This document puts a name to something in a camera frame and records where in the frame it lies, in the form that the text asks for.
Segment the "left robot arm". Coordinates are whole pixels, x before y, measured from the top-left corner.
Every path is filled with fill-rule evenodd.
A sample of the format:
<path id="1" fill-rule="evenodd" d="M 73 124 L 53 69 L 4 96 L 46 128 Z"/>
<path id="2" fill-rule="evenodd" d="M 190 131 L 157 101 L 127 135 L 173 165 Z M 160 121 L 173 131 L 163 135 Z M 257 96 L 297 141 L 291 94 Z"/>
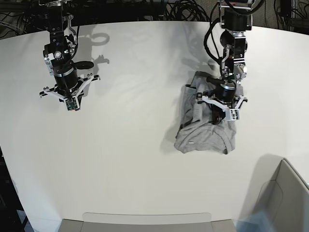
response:
<path id="1" fill-rule="evenodd" d="M 204 48 L 220 66 L 220 77 L 208 77 L 206 81 L 214 89 L 197 95 L 199 102 L 205 102 L 210 107 L 214 125 L 223 120 L 239 120 L 240 108 L 247 101 L 241 81 L 247 76 L 245 53 L 248 44 L 245 32 L 252 29 L 253 5 L 253 0 L 219 0 L 214 6 L 218 9 L 218 17 L 210 21 Z M 220 37 L 223 54 L 218 57 L 208 47 L 208 39 L 213 37 L 212 30 L 216 24 L 224 30 Z"/>

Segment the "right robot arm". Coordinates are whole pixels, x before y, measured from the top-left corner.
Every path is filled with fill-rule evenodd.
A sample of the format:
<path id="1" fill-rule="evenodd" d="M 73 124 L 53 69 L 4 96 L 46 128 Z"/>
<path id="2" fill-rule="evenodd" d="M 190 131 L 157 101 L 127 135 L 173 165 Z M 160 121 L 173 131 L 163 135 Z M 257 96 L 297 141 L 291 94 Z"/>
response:
<path id="1" fill-rule="evenodd" d="M 84 90 L 91 82 L 99 80 L 99 75 L 88 73 L 80 77 L 78 70 L 91 70 L 91 61 L 74 62 L 79 44 L 79 30 L 73 29 L 73 15 L 64 13 L 66 0 L 40 0 L 39 5 L 47 8 L 48 32 L 50 43 L 44 46 L 43 58 L 56 84 L 54 87 L 44 87 L 40 97 L 53 96 L 65 103 L 67 110 L 80 110 Z"/>

